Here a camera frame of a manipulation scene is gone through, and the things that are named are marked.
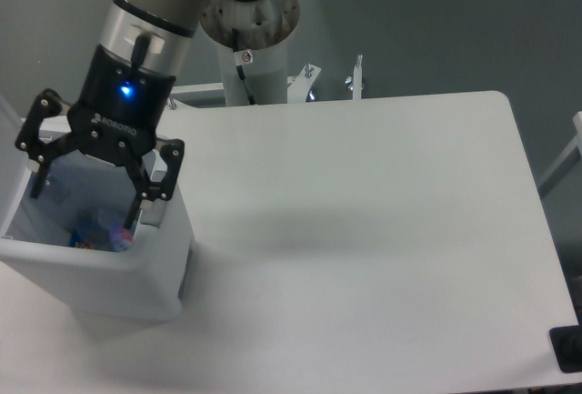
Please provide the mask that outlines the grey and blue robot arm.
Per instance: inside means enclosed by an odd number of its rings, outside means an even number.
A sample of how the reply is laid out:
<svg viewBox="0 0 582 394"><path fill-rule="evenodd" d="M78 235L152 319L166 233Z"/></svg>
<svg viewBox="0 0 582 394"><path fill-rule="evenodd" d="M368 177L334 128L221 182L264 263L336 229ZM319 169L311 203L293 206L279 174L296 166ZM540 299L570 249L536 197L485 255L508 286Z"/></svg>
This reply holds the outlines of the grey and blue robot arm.
<svg viewBox="0 0 582 394"><path fill-rule="evenodd" d="M55 160L78 151L123 168L135 188L125 219L173 196L185 144L156 129L208 0L113 0L80 96L37 95L15 140L39 197Z"/></svg>

